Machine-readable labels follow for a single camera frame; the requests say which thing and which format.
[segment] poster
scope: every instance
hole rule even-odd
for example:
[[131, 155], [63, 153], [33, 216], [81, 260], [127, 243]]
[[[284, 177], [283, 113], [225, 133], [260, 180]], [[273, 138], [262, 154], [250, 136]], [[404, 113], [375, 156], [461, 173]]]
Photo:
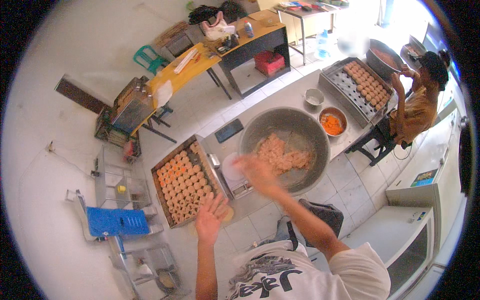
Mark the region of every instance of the poster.
[[433, 182], [433, 179], [435, 178], [435, 175], [437, 174], [437, 171], [438, 169], [420, 173], [419, 175], [417, 175], [410, 187], [431, 184]]

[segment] white t-shirt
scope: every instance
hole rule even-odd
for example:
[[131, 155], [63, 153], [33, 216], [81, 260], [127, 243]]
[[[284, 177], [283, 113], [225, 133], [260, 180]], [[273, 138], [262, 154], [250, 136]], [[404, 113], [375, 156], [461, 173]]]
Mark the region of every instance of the white t-shirt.
[[234, 260], [237, 275], [226, 299], [386, 299], [387, 269], [369, 243], [335, 254], [330, 272], [316, 269], [303, 245], [296, 251], [289, 240], [250, 250]]

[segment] pink bag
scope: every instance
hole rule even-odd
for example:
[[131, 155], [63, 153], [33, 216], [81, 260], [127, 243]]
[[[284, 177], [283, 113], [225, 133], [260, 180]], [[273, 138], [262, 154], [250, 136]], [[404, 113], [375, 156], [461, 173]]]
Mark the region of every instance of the pink bag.
[[202, 28], [205, 32], [205, 36], [210, 41], [218, 40], [223, 38], [228, 33], [225, 31], [229, 26], [227, 22], [223, 19], [223, 12], [220, 11], [216, 14], [216, 21], [210, 25], [207, 21], [202, 22]]

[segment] ground meat mixture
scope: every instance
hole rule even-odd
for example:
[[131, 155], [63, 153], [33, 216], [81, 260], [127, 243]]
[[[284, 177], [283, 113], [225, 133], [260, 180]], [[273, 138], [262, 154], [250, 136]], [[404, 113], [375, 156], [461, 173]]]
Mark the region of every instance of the ground meat mixture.
[[307, 168], [312, 154], [305, 151], [291, 151], [285, 153], [285, 142], [272, 133], [259, 147], [258, 158], [268, 162], [273, 167], [276, 176], [292, 168]]

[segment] white wall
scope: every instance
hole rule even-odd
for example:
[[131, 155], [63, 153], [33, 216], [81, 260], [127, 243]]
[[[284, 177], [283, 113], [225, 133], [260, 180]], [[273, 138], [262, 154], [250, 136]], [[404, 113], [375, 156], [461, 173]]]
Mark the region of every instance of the white wall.
[[[96, 114], [54, 87], [67, 73], [112, 103], [133, 77], [151, 78], [132, 56], [174, 22], [186, 20], [186, 3], [62, 2], [24, 55], [2, 129], [2, 183], [20, 250], [49, 299], [131, 299], [108, 259], [108, 244], [87, 243], [72, 204], [64, 201], [67, 189], [80, 189], [87, 204], [95, 205], [93, 180], [84, 172], [90, 173], [102, 145], [93, 137]], [[52, 140], [69, 162], [43, 150]]]

